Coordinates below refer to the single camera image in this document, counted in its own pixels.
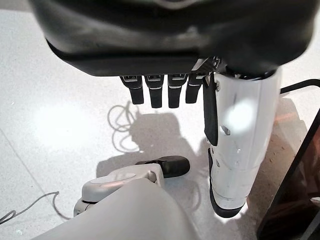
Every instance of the dark panel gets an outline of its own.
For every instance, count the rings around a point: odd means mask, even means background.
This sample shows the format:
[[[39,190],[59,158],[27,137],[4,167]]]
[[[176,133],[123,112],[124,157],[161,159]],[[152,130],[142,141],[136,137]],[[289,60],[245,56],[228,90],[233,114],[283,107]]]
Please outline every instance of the dark panel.
[[[49,46],[66,63],[96,77],[188,73],[197,62],[195,55],[173,53],[72,56]]]
[[[320,111],[262,220],[257,236],[259,240],[299,239],[319,211]]]
[[[56,49],[72,57],[91,55],[90,62],[70,59],[69,63],[92,75],[135,75],[135,67],[144,75],[189,73],[191,68],[171,70],[179,67],[179,61],[169,68],[161,59],[147,64],[148,58],[138,59],[139,64],[124,73],[128,62],[119,57],[134,61],[131,56],[137,54],[193,53],[200,58],[220,56],[235,72],[255,76],[305,51],[319,0],[203,0],[175,10],[154,0],[30,3],[46,39]],[[94,62],[100,55],[114,57],[116,63]]]

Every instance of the gray cable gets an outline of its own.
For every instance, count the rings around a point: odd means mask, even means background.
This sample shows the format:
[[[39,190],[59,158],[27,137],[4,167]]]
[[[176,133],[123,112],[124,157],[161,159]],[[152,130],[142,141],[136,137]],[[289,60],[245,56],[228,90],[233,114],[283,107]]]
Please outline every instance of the gray cable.
[[[38,197],[37,200],[35,200],[30,206],[28,206],[27,208],[25,208],[24,210],[20,211],[20,212],[16,212],[16,210],[12,210],[10,212],[8,212],[6,215],[4,215],[2,218],[0,218],[0,225],[1,224],[4,224],[8,221],[10,221],[11,219],[23,214],[24,212],[28,211],[33,205],[35,205],[40,199],[46,197],[46,196],[49,196],[49,195],[54,195],[53,196],[53,199],[52,199],[52,206],[53,206],[53,209],[55,210],[55,212],[60,216],[62,217],[63,219],[66,219],[66,220],[69,220],[71,219],[70,217],[66,217],[64,216],[56,207],[56,197],[59,195],[59,192],[58,191],[54,191],[54,192],[49,192],[49,193],[46,193],[40,197]]]

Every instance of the black rubber tip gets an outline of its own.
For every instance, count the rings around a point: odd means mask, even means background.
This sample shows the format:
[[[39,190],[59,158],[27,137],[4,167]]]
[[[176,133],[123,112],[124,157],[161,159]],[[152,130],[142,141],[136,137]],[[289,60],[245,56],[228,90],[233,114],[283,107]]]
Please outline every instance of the black rubber tip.
[[[134,105],[143,104],[144,99],[144,90],[140,88],[130,88],[131,100]]]
[[[213,160],[211,157],[211,153],[210,153],[210,148],[208,149],[208,156],[209,156],[209,174],[211,173],[211,168],[213,165]],[[234,217],[235,215],[237,215],[240,210],[242,209],[243,206],[239,207],[239,208],[235,208],[235,209],[224,209],[218,206],[218,204],[216,203],[215,197],[214,197],[214,193],[212,190],[212,182],[211,182],[211,177],[210,179],[210,200],[211,200],[211,205],[213,207],[213,210],[215,211],[216,214],[218,214],[220,217],[225,218],[225,219],[229,219]]]
[[[198,92],[201,88],[201,85],[191,86],[189,83],[186,86],[185,91],[185,103],[186,104],[195,104],[198,98]]]
[[[162,107],[162,88],[149,89],[151,107],[153,109],[159,109]]]
[[[181,87],[168,88],[168,105],[170,109],[176,109],[180,104]]]
[[[189,160],[183,156],[163,156],[155,160],[139,161],[135,165],[141,164],[159,164],[165,179],[182,176],[190,170]]]

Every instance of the black cable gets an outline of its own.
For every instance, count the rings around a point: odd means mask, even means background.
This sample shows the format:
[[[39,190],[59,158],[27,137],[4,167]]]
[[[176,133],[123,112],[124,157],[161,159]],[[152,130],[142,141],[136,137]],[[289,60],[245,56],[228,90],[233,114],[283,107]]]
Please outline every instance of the black cable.
[[[55,210],[55,212],[60,216],[62,217],[63,219],[66,219],[66,220],[69,220],[71,219],[70,217],[66,217],[64,216],[56,207],[56,197],[59,195],[59,192],[58,191],[54,191],[54,192],[49,192],[49,193],[46,193],[40,197],[38,197],[37,200],[35,200],[30,206],[28,206],[27,208],[25,208],[24,210],[20,211],[20,212],[16,212],[16,210],[12,210],[10,212],[8,212],[6,215],[4,215],[2,218],[0,218],[0,225],[1,224],[4,224],[10,220],[12,220],[13,218],[23,214],[24,212],[28,211],[33,205],[35,205],[40,199],[46,197],[46,196],[49,196],[49,195],[54,195],[53,196],[53,199],[52,199],[52,206],[53,206],[53,209]]]
[[[320,79],[308,79],[305,81],[301,81],[290,86],[286,86],[281,88],[280,94],[285,94],[294,90],[302,89],[308,86],[317,86],[320,88]]]

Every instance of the white floor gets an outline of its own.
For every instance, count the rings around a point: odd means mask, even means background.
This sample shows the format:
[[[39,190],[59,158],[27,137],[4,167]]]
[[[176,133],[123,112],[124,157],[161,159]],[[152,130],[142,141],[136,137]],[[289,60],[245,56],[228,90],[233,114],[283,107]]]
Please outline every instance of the white floor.
[[[257,222],[319,109],[318,89],[280,101],[248,210],[225,221],[214,214],[209,199],[202,94],[196,104],[181,101],[180,108],[169,109],[164,88],[164,107],[154,110],[145,91],[145,104],[133,106],[118,77],[89,76],[59,60],[24,4],[8,2],[0,2],[0,217],[55,191],[60,191],[57,208],[71,217],[86,181],[137,161],[182,155],[191,161],[191,171],[166,179],[166,190],[201,239],[255,239]],[[284,66],[283,86],[320,77],[320,16],[316,21],[308,51]],[[132,114],[129,119],[124,109]],[[283,121],[285,113],[297,114]],[[29,240],[61,224],[51,199],[1,225],[0,239]]]

